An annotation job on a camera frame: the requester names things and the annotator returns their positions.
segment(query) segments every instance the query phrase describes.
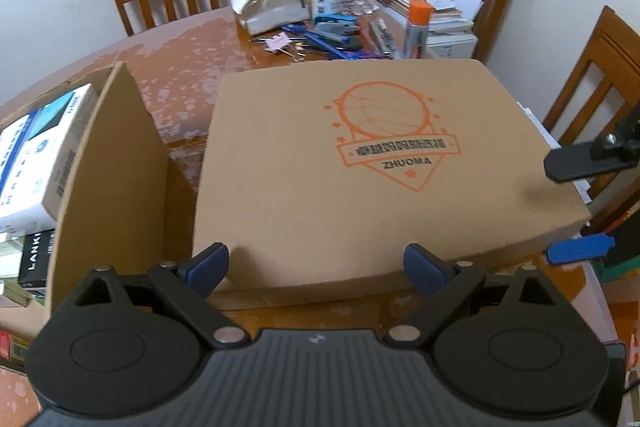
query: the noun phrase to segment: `screw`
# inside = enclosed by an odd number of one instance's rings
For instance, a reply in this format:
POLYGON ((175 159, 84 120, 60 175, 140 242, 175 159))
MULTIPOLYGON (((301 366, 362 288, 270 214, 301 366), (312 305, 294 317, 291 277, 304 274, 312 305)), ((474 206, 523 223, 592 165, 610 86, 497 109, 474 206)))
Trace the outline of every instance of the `screw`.
POLYGON ((213 332, 213 338, 220 344, 238 344, 244 341, 246 333, 237 326, 224 326, 213 332))
POLYGON ((413 342, 420 338, 420 330, 409 324, 398 324, 391 328, 388 333, 397 342, 413 342))

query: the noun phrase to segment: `black cable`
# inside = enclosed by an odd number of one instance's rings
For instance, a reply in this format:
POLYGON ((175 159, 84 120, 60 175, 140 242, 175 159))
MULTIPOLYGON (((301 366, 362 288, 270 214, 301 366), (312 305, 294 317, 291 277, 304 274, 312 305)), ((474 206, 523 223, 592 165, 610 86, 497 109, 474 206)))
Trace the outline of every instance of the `black cable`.
POLYGON ((625 389, 625 392, 623 394, 631 393, 631 391, 633 391, 639 385, 640 385, 640 378, 638 378, 634 383, 630 383, 629 387, 625 389))

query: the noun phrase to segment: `barcode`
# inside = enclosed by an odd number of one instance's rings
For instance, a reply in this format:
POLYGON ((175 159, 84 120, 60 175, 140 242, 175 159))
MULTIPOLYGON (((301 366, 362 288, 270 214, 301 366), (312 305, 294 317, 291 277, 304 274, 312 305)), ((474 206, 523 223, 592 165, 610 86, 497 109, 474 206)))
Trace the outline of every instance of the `barcode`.
POLYGON ((19 360, 20 362, 24 362, 24 359, 27 357, 27 346, 12 342, 10 357, 11 360, 19 360))
POLYGON ((62 197, 62 194, 65 193, 66 180, 69 177, 69 172, 71 172, 71 165, 74 164, 75 159, 76 153, 73 151, 69 151, 69 154, 66 157, 65 166, 62 168, 62 175, 60 176, 58 188, 56 189, 56 192, 60 197, 62 197))

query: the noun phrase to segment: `black box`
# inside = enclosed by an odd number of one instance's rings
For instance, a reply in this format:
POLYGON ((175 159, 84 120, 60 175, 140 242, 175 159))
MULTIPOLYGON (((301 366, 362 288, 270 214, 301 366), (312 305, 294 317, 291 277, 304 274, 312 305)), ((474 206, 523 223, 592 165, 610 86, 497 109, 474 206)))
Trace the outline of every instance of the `black box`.
POLYGON ((28 289, 44 289, 47 285, 49 257, 53 250, 55 230, 31 233, 24 238, 18 284, 28 289))

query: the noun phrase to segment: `orange printed logo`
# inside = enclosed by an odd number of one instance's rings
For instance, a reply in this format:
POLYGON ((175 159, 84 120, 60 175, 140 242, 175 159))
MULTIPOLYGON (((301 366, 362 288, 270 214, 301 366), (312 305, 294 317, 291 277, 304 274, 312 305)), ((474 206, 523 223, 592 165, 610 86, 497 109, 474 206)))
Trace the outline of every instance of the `orange printed logo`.
MULTIPOLYGON (((460 154, 458 139, 431 114, 420 93, 391 82, 364 82, 334 100, 340 121, 332 127, 346 167, 364 166, 419 192, 447 155, 460 154)), ((325 105, 324 109, 334 109, 325 105)))

